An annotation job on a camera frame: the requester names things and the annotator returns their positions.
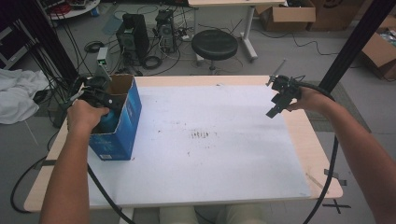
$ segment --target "gray floor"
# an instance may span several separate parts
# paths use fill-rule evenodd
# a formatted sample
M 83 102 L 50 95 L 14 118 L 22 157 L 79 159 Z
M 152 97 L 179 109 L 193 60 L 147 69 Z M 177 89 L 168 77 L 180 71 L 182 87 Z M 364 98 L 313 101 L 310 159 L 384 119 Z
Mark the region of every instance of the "gray floor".
M 67 23 L 82 54 L 84 55 L 83 47 L 90 41 L 101 40 L 106 43 L 108 39 L 115 39 L 115 36 L 104 35 L 102 32 L 114 11 L 122 9 L 133 13 L 136 8 L 131 5 L 119 7 L 106 4 L 101 6 L 102 15 L 99 17 L 94 18 L 86 14 L 68 20 Z M 245 18 L 246 10 L 244 7 L 200 8 L 199 15 L 205 16 L 200 17 L 199 22 L 204 25 L 233 29 L 240 19 Z M 234 33 L 238 34 L 243 30 L 243 27 L 242 22 Z M 318 41 L 318 47 L 322 53 L 334 53 L 343 47 L 352 29 L 353 25 L 344 32 L 300 32 L 294 35 L 299 44 L 315 40 Z M 57 31 L 64 47 L 70 53 L 70 57 L 77 63 L 76 54 L 71 47 L 70 40 L 64 34 L 62 25 L 58 26 Z M 289 77 L 305 75 L 306 80 L 321 80 L 336 57 L 336 55 L 320 56 L 314 44 L 298 48 L 291 35 L 270 38 L 261 32 L 260 22 L 254 21 L 250 39 L 259 59 L 250 63 L 245 50 L 239 48 L 235 58 L 217 64 L 219 68 L 222 68 L 219 70 L 219 75 L 270 75 L 286 59 L 279 74 Z M 117 47 L 111 50 L 111 52 L 115 52 L 112 54 L 115 62 L 119 56 L 117 50 Z M 191 46 L 188 43 L 180 46 L 180 52 L 182 60 L 172 69 L 161 73 L 161 76 L 200 76 L 209 73 L 208 64 L 203 64 L 200 67 L 195 65 Z M 177 56 L 177 54 L 170 55 L 172 58 L 177 58 Z M 92 71 L 95 68 L 95 57 L 96 55 L 90 54 L 86 59 L 86 63 Z M 176 62 L 172 58 L 165 59 L 163 65 L 156 70 L 142 69 L 141 71 L 146 76 L 161 72 Z M 394 125 L 396 123 L 396 83 L 378 79 L 363 66 L 359 59 L 355 60 L 352 66 L 356 68 L 348 69 L 341 82 L 373 135 L 389 151 L 389 154 L 396 158 L 394 149 L 396 143 L 396 126 Z M 25 56 L 13 68 L 33 71 L 38 69 L 29 56 Z M 86 72 L 86 68 L 80 69 L 80 73 Z M 26 121 L 12 125 L 0 124 L 0 142 L 3 151 L 3 156 L 0 157 L 0 178 L 3 180 L 0 188 L 3 199 L 0 202 L 0 223 L 38 222 L 38 214 L 24 215 L 15 212 L 9 203 L 9 196 L 20 175 L 35 161 L 46 155 L 47 143 L 56 131 L 57 129 L 52 127 L 50 120 L 43 117 L 31 117 Z M 332 133 L 317 133 L 317 135 L 329 157 L 332 150 Z M 334 207 L 321 206 L 312 219 L 312 223 L 374 223 L 373 216 L 347 166 L 342 151 L 338 155 L 335 172 L 339 174 L 340 179 L 347 181 L 347 186 L 343 187 L 344 196 L 336 201 L 338 204 L 349 205 L 350 208 L 340 208 L 341 214 L 339 214 Z M 17 206 L 22 207 L 37 174 L 38 171 L 33 170 L 21 182 L 21 186 L 16 192 Z M 324 203 L 334 204 L 334 201 L 325 200 Z M 301 223 L 313 205 L 314 201 L 264 203 L 262 209 L 268 218 L 268 223 Z M 214 220 L 221 207 L 221 205 L 200 206 L 197 207 L 197 210 L 204 217 Z M 134 218 L 137 223 L 158 223 L 157 213 L 157 208 L 136 209 Z M 111 210 L 92 211 L 91 217 L 92 223 L 118 223 L 119 221 L 117 215 Z

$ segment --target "white table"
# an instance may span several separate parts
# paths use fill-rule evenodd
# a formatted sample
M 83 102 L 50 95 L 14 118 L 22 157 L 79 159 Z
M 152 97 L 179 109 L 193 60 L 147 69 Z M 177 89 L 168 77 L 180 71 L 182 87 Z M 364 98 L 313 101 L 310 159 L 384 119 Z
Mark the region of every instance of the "white table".
M 268 77 L 265 76 L 238 76 L 238 77 L 137 77 L 136 78 L 136 83 L 138 88 L 143 88 L 143 87 L 169 87 L 169 86 L 179 86 L 179 87 L 196 87 L 196 86 L 214 86 L 214 85 L 233 85 L 233 86 L 263 86 L 264 83 L 268 80 Z M 290 133 L 290 141 L 294 145 L 295 148 L 295 153 L 298 157 L 298 160 L 302 166 L 303 174 L 305 176 L 305 181 L 308 184 L 308 188 L 310 191 L 310 197 L 312 199 L 315 199 L 319 196 L 321 189 L 324 185 L 324 182 L 326 180 L 326 175 L 323 173 L 324 169 L 328 169 L 329 167 L 329 162 L 327 160 L 326 155 L 323 152 L 323 149 L 316 137 L 315 132 L 313 131 L 309 120 L 306 117 L 306 114 L 304 111 L 294 111 L 292 113 L 285 112 L 282 113 L 286 125 L 288 127 L 288 131 Z M 265 113 L 262 113 L 262 118 L 266 119 Z M 60 130 L 53 146 L 52 149 L 47 157 L 47 160 L 56 160 L 62 146 L 65 141 L 65 137 L 67 134 L 67 130 L 65 128 L 66 125 L 62 127 Z M 96 169 L 100 173 L 100 169 L 122 169 L 123 166 L 126 166 L 128 163 L 131 162 L 140 162 L 143 161 L 141 158 L 145 156 L 145 154 L 141 154 L 142 152 L 133 152 L 133 158 L 136 157 L 136 161 L 125 161 L 125 162 L 119 162 L 120 166 L 117 166 L 115 164 L 112 164 L 112 161 L 106 161 L 110 162 L 110 166 L 112 167 L 106 167 L 98 164 L 103 164 L 102 161 L 95 161 L 92 166 L 92 169 Z M 186 151 L 184 155 L 184 158 L 181 159 L 182 161 L 186 160 L 189 156 L 188 151 Z M 41 209 L 41 205 L 44 199 L 45 191 L 50 179 L 50 174 L 52 172 L 53 166 L 44 166 L 42 167 L 40 174 L 38 175 L 35 184 L 32 187 L 32 190 L 25 202 L 24 208 L 29 210 L 29 211 L 39 211 Z M 103 180 L 104 183 L 107 181 L 114 181 L 111 180 L 112 177 L 108 180 Z M 207 189 L 210 194 L 213 195 L 213 198 L 218 198 L 218 194 L 220 194 L 220 191 L 218 190 L 210 190 Z M 109 192 L 110 196 L 115 196 L 116 198 L 114 199 L 115 201 L 120 201 L 120 195 L 117 192 L 115 192 L 115 189 L 111 189 Z M 222 199 L 222 200 L 214 200 L 211 201 L 210 198 L 211 196 L 205 195 L 203 196 L 203 200 L 199 199 L 191 199 L 190 195 L 186 195 L 185 200 L 184 198 L 178 199 L 180 193 L 182 194 L 183 192 L 174 192 L 172 190 L 167 190 L 165 193 L 173 193 L 174 195 L 167 195 L 166 197 L 163 197 L 161 201 L 156 201 L 155 198 L 143 198 L 145 201 L 135 201 L 135 202 L 128 202 L 124 203 L 122 202 L 121 205 L 123 207 L 142 207 L 142 206 L 166 206 L 166 205 L 175 205 L 175 204 L 208 204 L 208 203 L 238 203 L 238 202 L 263 202 L 263 201 L 268 201 L 268 200 L 274 200 L 274 199 L 268 199 L 268 198 L 229 198 L 229 199 Z M 326 194 L 326 197 L 328 198 L 338 198 L 341 197 L 343 194 L 343 191 L 337 181 L 333 181 L 328 194 Z M 276 200 L 290 200 L 288 196 L 285 198 L 278 198 Z M 91 201 L 92 207 L 100 208 L 100 207 L 108 207 L 106 203 L 104 203 L 103 199 L 100 198 L 95 198 L 95 202 Z

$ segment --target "computer tower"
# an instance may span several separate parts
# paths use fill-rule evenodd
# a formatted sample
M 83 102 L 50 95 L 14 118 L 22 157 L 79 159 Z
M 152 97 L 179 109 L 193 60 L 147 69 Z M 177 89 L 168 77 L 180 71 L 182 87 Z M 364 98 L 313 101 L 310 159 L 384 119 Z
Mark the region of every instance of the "computer tower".
M 116 32 L 124 61 L 131 64 L 146 58 L 149 50 L 149 36 L 144 15 L 124 14 L 123 23 Z
M 177 50 L 173 13 L 171 9 L 159 10 L 155 18 L 160 38 L 159 45 L 164 53 L 175 53 Z

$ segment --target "black stool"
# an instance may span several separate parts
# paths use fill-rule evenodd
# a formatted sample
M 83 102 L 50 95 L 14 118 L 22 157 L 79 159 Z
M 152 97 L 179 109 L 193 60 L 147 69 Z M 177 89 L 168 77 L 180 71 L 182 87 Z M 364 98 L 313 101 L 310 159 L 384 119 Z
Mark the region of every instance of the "black stool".
M 210 60 L 210 71 L 215 74 L 215 62 L 233 57 L 238 50 L 235 37 L 221 30 L 205 30 L 196 34 L 191 41 L 192 49 L 199 56 Z

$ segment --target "table leg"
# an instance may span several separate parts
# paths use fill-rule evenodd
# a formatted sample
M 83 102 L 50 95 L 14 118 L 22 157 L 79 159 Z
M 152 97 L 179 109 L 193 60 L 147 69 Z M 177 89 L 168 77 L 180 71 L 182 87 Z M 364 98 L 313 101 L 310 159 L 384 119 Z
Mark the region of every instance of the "table leg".
M 194 35 L 198 33 L 198 20 L 197 20 L 197 11 L 198 7 L 194 8 Z M 204 58 L 199 56 L 198 54 L 195 54 L 195 57 L 197 59 L 197 63 L 202 63 L 204 61 Z
M 122 213 L 130 219 L 134 219 L 134 209 L 132 207 L 122 208 Z M 128 224 L 122 217 L 120 218 L 120 224 Z
M 247 52 L 248 52 L 248 54 L 250 56 L 250 61 L 251 62 L 253 62 L 253 60 L 256 60 L 256 59 L 259 58 L 257 56 L 257 53 L 254 50 L 253 46 L 251 45 L 250 40 L 248 39 L 248 35 L 250 33 L 251 22 L 253 20 L 253 14 L 254 14 L 254 7 L 249 7 L 249 9 L 247 11 L 247 24 L 245 26 L 245 32 L 241 33 L 242 43 L 247 48 Z

